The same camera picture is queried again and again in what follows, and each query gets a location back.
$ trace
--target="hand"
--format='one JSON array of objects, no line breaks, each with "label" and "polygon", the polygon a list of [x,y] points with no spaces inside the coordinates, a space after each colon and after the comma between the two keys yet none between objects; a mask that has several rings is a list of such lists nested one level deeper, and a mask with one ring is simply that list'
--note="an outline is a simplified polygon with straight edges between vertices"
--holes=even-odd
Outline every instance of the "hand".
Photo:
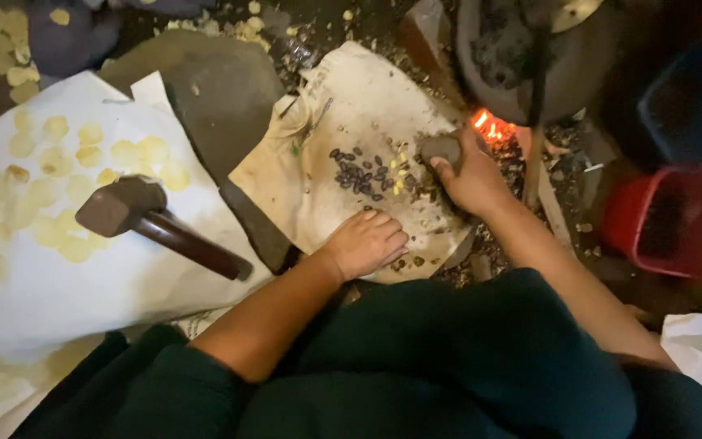
[{"label": "hand", "polygon": [[389,214],[363,210],[335,230],[318,252],[340,269],[343,280],[366,276],[406,254],[408,234]]},{"label": "hand", "polygon": [[430,165],[440,176],[449,197],[468,213],[485,215],[499,209],[501,204],[515,201],[500,174],[497,163],[483,153],[477,144],[478,134],[472,128],[456,131],[462,145],[462,169],[454,169],[442,157],[433,157]]},{"label": "hand", "polygon": [[126,4],[151,13],[193,18],[202,15],[202,8],[214,7],[215,0],[112,0],[110,4]]},{"label": "hand", "polygon": [[120,22],[93,22],[81,0],[36,0],[27,9],[29,46],[41,74],[65,78],[100,63],[118,42]]}]

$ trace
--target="glowing ember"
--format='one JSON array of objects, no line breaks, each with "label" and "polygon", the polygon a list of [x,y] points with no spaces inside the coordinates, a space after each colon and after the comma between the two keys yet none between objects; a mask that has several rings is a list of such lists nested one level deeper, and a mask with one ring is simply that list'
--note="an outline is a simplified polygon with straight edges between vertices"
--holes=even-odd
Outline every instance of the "glowing ember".
[{"label": "glowing ember", "polygon": [[483,135],[492,149],[508,145],[508,140],[514,135],[516,129],[516,125],[494,117],[492,113],[485,109],[479,110],[473,116],[473,119],[476,121],[473,123],[476,130]]}]

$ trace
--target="stone hammer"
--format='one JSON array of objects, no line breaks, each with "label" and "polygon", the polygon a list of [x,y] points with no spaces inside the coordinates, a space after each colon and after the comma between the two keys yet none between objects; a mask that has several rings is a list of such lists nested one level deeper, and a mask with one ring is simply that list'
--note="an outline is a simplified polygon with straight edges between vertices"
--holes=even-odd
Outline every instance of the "stone hammer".
[{"label": "stone hammer", "polygon": [[246,280],[253,266],[183,225],[167,210],[159,183],[123,176],[97,189],[75,214],[78,224],[103,237],[136,233],[231,280]]}]

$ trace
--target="hammer head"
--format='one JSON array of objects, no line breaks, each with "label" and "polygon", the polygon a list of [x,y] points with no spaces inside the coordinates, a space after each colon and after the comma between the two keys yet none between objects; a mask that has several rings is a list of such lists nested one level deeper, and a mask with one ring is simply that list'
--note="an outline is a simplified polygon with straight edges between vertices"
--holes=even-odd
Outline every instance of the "hammer head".
[{"label": "hammer head", "polygon": [[167,209],[167,195],[159,183],[139,176],[123,176],[115,183],[97,189],[75,214],[75,221],[103,237],[131,230],[143,215]]}]

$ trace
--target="wooden handle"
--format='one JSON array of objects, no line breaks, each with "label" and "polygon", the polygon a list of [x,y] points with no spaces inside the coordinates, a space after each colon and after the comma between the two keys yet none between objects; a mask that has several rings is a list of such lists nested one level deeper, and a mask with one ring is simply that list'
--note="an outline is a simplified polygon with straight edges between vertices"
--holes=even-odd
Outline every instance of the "wooden handle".
[{"label": "wooden handle", "polygon": [[227,279],[246,280],[254,269],[247,260],[197,235],[163,213],[146,213],[134,231]]}]

